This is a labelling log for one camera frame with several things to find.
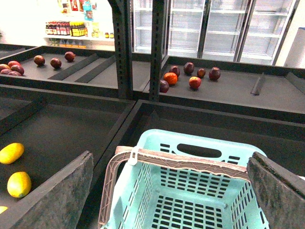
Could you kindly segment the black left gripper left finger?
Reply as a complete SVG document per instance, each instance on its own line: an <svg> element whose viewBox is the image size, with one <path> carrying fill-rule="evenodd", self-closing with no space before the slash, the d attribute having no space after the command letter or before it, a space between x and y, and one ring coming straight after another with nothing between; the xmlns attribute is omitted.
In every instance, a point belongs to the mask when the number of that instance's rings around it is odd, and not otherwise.
<svg viewBox="0 0 305 229"><path fill-rule="evenodd" d="M0 215L2 229L74 229L90 192L93 155L85 151Z"/></svg>

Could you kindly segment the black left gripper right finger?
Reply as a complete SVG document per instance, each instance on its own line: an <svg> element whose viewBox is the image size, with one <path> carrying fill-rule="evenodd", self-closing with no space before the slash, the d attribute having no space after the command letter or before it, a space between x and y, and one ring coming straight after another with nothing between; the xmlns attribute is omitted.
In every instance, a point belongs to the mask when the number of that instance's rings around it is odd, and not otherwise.
<svg viewBox="0 0 305 229"><path fill-rule="evenodd" d="M305 181L259 152L247 172L257 201L272 229L305 227Z"/></svg>

